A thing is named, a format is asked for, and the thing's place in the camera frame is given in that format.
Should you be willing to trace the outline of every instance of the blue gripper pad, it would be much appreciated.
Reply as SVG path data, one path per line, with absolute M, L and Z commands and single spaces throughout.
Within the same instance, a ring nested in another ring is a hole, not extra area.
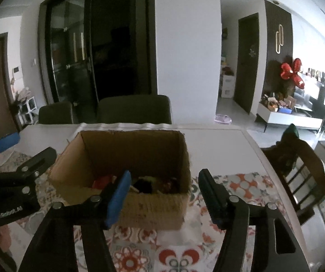
M 20 141 L 19 133 L 13 133 L 9 134 L 3 138 L 0 139 L 0 153 L 3 151 L 6 151 L 10 147 L 14 146 L 15 144 L 18 144 Z
M 129 171 L 125 171 L 107 207 L 105 224 L 108 228 L 111 228 L 111 226 L 118 221 L 118 216 L 120 215 L 123 207 L 123 201 L 130 190 L 130 186 L 131 173 Z

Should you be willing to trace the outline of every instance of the table runner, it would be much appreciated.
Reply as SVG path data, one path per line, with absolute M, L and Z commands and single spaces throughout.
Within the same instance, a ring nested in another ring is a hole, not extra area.
M 18 165 L 29 158 L 27 155 L 15 152 L 0 168 L 0 172 L 14 171 Z M 238 195 L 247 203 L 258 205 L 276 203 L 290 225 L 277 189 L 268 176 L 252 172 L 229 176 L 216 175 L 214 179 L 217 183 L 222 183 L 230 194 Z M 36 191 L 41 205 L 40 211 L 8 225 L 12 239 L 10 253 L 18 267 L 51 203 L 64 202 L 48 182 L 46 173 L 36 180 Z M 210 219 L 197 185 L 197 178 L 192 179 L 187 214 L 180 230 L 156 231 L 114 225 L 110 230 L 105 231 L 112 259 L 117 271 L 120 272 L 210 272 L 214 268 L 224 234 L 225 232 L 219 230 Z M 255 229 L 250 226 L 244 272 L 250 271 L 252 265 L 254 234 Z M 74 240 L 79 271 L 86 272 L 88 270 L 79 226 L 74 227 Z

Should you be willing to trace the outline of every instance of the black chair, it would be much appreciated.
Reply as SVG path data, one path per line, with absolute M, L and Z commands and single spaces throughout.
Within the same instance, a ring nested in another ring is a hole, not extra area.
M 165 95 L 108 97 L 98 104 L 97 121 L 104 124 L 171 124 L 170 100 Z
M 39 109 L 38 123 L 44 125 L 78 124 L 73 105 L 69 101 L 56 102 Z
M 314 215 L 313 207 L 325 199 L 325 169 L 322 160 L 307 142 L 292 133 L 282 136 L 282 140 L 276 145 L 262 148 L 262 151 L 281 180 L 300 224 L 304 224 Z M 292 172 L 292 168 L 295 168 L 298 157 L 303 165 L 287 181 L 287 176 Z M 299 175 L 303 181 L 293 188 L 292 183 Z M 304 203 L 308 198 L 311 198 L 311 202 Z

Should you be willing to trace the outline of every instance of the storage box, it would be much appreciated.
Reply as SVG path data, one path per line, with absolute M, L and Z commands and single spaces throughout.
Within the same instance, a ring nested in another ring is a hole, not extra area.
M 222 98 L 233 98 L 234 96 L 234 87 L 228 87 L 226 88 L 225 86 L 221 87 L 221 97 Z
M 223 76 L 223 87 L 234 88 L 235 86 L 235 76 Z
M 179 131 L 82 131 L 52 167 L 49 180 L 69 205 L 84 202 L 101 190 L 90 188 L 103 175 L 132 178 L 176 177 L 178 194 L 129 192 L 119 225 L 178 230 L 184 220 L 190 189 L 190 164 L 184 135 Z

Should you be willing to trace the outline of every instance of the floor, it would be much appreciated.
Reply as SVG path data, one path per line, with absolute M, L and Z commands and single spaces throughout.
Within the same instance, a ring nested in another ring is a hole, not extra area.
M 238 125 L 247 130 L 252 138 L 261 147 L 270 147 L 280 140 L 284 127 L 268 127 L 264 133 L 264 124 L 255 122 L 254 115 L 248 115 L 233 99 L 219 98 L 216 108 L 217 114 L 226 114 L 232 119 L 233 125 Z M 311 147 L 315 147 L 319 140 L 325 136 L 316 137 L 309 130 L 299 130 L 300 139 L 305 140 Z M 325 224 L 319 209 L 314 209 L 315 215 L 302 226 L 302 232 L 309 252 L 308 262 L 321 264 L 325 267 Z

